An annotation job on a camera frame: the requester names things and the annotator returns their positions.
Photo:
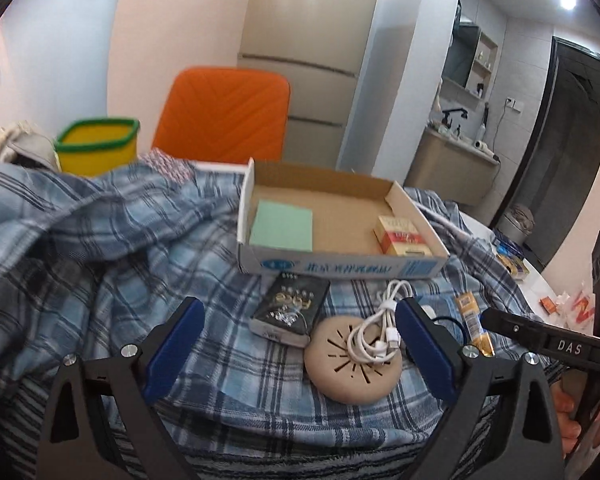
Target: beige round device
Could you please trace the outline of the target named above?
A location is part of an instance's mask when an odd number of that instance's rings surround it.
[[[362,319],[353,316],[329,317],[321,322],[304,350],[304,367],[309,379],[330,399],[343,404],[371,404],[395,388],[402,373],[398,352],[385,364],[359,364],[349,357],[347,337]],[[369,344],[380,335],[380,327],[365,331]]]

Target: black faucet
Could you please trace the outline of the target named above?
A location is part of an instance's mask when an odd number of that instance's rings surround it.
[[[465,108],[450,108],[449,110],[442,110],[442,113],[444,114],[444,117],[442,118],[443,126],[446,126],[447,128],[451,128],[451,123],[453,121],[449,120],[449,115],[454,112],[462,112],[463,119],[469,118],[469,112],[467,112]]]

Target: blue gripper pad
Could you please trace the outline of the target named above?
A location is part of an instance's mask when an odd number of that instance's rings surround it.
[[[144,369],[146,379],[142,396],[149,406],[171,391],[180,370],[189,358],[191,347],[205,327],[205,307],[202,302],[197,298],[187,298],[185,301],[189,302],[186,310],[164,337],[162,345]]]
[[[458,392],[454,384],[452,365],[426,325],[406,300],[399,301],[396,306],[395,325],[431,395],[447,404],[454,404],[458,398]]]

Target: green paper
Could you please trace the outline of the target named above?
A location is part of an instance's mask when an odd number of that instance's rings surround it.
[[[314,213],[310,209],[260,200],[249,244],[311,252],[313,223]]]

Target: plastic bag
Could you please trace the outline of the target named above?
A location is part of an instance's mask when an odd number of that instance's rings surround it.
[[[584,283],[575,296],[572,297],[568,294],[558,296],[556,307],[569,330],[593,335],[595,297]]]

